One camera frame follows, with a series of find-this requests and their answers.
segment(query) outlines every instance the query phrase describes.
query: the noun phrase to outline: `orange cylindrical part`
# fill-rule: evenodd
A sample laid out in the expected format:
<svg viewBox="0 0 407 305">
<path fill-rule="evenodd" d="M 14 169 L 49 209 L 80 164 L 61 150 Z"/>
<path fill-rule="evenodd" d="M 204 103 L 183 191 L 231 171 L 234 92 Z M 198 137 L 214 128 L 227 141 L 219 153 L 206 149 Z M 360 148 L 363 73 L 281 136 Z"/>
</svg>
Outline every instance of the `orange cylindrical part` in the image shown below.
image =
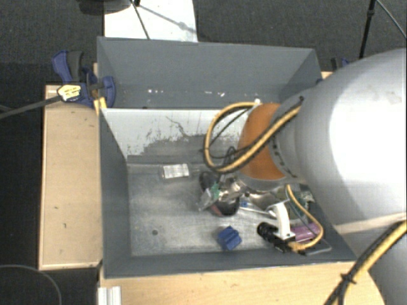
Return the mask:
<svg viewBox="0 0 407 305">
<path fill-rule="evenodd" d="M 253 109 L 240 135 L 239 149 L 248 146 L 267 129 L 279 106 L 280 104 L 277 103 L 267 103 Z M 275 166 L 267 146 L 240 171 L 253 179 L 260 180 L 278 180 L 284 177 L 284 174 Z"/>
</svg>

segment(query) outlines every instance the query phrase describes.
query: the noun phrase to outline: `white paper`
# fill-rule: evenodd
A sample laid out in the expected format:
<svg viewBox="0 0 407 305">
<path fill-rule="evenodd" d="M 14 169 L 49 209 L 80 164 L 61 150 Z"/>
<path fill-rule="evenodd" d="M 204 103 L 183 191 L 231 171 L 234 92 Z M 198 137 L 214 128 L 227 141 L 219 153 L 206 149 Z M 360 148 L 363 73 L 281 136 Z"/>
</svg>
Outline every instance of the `white paper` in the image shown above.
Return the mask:
<svg viewBox="0 0 407 305">
<path fill-rule="evenodd" d="M 129 0 L 106 1 L 104 35 L 198 42 L 192 0 L 141 0 L 137 12 Z"/>
</svg>

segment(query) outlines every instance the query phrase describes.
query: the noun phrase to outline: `black floor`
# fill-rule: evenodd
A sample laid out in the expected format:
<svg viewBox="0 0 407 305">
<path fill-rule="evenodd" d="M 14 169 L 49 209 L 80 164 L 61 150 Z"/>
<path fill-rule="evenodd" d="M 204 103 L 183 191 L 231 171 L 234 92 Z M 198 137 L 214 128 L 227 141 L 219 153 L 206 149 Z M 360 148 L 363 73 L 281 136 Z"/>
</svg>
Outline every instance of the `black floor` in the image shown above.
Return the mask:
<svg viewBox="0 0 407 305">
<path fill-rule="evenodd" d="M 381 0 L 406 30 L 407 0 Z M 315 48 L 322 70 L 332 57 L 355 61 L 369 0 L 193 0 L 200 41 Z M 40 100 L 58 81 L 50 58 L 82 50 L 96 61 L 102 3 L 92 0 L 0 0 L 0 105 Z M 405 47 L 377 6 L 366 54 Z M 41 111 L 0 120 L 0 265 L 36 267 L 41 187 Z M 92 304 L 96 272 L 50 273 L 64 304 Z M 57 304 L 46 277 L 0 267 L 0 304 Z"/>
</svg>

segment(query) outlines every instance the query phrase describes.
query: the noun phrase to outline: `bin floor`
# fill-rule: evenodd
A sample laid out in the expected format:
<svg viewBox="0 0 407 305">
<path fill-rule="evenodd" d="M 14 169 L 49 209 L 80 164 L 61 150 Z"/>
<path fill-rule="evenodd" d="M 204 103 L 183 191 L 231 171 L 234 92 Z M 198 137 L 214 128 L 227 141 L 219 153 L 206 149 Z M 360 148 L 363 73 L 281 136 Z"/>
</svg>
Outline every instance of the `bin floor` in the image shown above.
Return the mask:
<svg viewBox="0 0 407 305">
<path fill-rule="evenodd" d="M 239 231 L 239 250 L 268 248 L 256 232 L 266 217 L 239 210 L 232 217 L 199 212 L 198 176 L 203 164 L 189 164 L 190 176 L 163 179 L 162 165 L 128 165 L 130 231 L 133 256 L 221 252 L 217 232 L 231 225 Z"/>
</svg>

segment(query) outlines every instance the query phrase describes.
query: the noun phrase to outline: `clear plastic object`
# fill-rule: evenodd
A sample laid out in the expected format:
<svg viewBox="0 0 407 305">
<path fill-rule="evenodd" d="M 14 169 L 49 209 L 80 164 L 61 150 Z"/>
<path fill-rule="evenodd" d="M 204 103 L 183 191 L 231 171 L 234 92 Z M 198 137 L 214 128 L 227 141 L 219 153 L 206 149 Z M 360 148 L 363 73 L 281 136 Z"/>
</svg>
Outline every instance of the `clear plastic object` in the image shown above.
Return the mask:
<svg viewBox="0 0 407 305">
<path fill-rule="evenodd" d="M 190 176 L 190 168 L 188 164 L 173 164 L 173 165 L 163 165 L 160 170 L 160 175 L 163 179 L 178 179 L 181 177 Z"/>
</svg>

